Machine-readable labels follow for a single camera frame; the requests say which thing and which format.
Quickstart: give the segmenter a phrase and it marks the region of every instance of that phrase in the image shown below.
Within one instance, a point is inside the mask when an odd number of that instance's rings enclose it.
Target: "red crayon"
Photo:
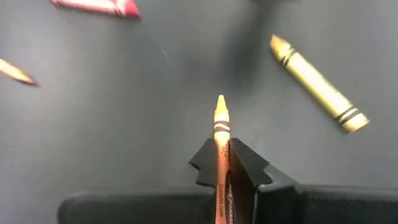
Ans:
[[[51,0],[54,4],[103,12],[116,16],[137,17],[139,10],[134,0]]]

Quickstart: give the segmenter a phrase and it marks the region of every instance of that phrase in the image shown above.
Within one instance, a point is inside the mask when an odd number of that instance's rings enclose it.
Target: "gray table surface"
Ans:
[[[233,137],[306,184],[398,187],[394,0],[137,0],[140,21],[0,1],[0,223],[56,223],[75,192],[178,182],[224,94]],[[344,134],[276,62],[287,39],[371,120]]]

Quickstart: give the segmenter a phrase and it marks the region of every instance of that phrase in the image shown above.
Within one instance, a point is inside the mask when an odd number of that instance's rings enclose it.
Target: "orange crayon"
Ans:
[[[6,62],[5,60],[0,58],[0,72],[3,72],[10,78],[13,78],[19,82],[35,85],[36,82],[30,77],[26,72],[22,71],[21,69],[11,65],[10,63]]]
[[[217,145],[216,224],[233,223],[233,195],[229,179],[229,114],[220,95],[214,113],[214,140]]]

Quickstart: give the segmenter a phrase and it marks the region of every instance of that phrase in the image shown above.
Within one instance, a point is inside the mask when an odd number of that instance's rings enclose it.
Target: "crayon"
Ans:
[[[284,39],[273,35],[270,47],[277,60],[320,102],[347,132],[353,132],[369,123],[318,70]]]
[[[103,12],[116,16],[137,17],[139,10],[133,0],[52,0],[54,4]]]
[[[229,114],[224,96],[218,97],[214,113],[214,140],[217,145],[216,224],[233,223],[233,194],[229,178]]]
[[[24,84],[36,85],[35,80],[31,76],[29,76],[26,72],[11,65],[10,63],[6,62],[1,58],[0,58],[0,72],[3,72],[8,77],[11,77]]]

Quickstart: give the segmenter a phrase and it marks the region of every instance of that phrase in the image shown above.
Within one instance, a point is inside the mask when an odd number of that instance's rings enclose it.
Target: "yellow crayon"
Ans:
[[[217,145],[216,224],[233,223],[233,194],[229,179],[229,114],[220,95],[214,113],[214,140]]]
[[[10,78],[20,81],[25,84],[35,85],[35,81],[26,72],[20,70],[19,68],[11,65],[5,60],[0,58],[0,72],[3,72]]]
[[[284,39],[273,35],[270,47],[281,64],[323,105],[346,131],[353,132],[369,123],[359,109]]]

